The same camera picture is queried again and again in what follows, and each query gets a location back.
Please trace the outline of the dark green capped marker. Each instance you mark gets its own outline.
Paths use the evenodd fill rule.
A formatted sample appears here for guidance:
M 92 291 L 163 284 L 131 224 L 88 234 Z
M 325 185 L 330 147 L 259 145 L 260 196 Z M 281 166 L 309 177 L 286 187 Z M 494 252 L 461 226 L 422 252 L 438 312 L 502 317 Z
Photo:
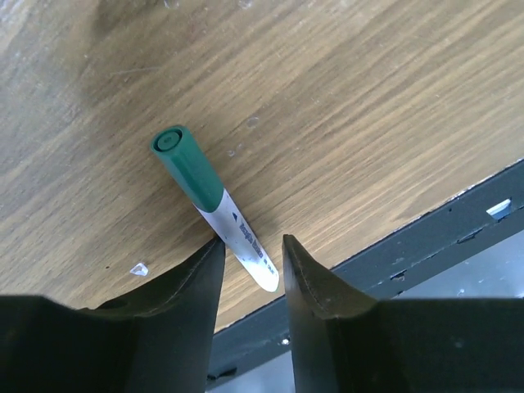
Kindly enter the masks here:
M 257 285 L 275 292 L 278 269 L 189 129 L 175 125 L 159 132 L 151 150 Z

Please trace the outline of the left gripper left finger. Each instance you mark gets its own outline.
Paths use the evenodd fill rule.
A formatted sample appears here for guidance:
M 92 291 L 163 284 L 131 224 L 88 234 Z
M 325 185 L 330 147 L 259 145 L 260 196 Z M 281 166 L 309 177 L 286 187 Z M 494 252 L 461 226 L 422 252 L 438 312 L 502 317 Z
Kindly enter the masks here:
M 96 309 L 1 299 L 4 392 L 203 392 L 225 263 L 215 238 Z

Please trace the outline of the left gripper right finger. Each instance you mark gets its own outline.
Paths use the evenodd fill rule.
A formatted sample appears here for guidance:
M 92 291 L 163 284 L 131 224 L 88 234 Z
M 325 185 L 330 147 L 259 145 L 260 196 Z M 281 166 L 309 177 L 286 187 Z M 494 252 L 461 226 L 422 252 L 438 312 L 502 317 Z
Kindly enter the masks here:
M 297 391 L 522 391 L 522 300 L 378 300 L 292 235 L 282 256 Z

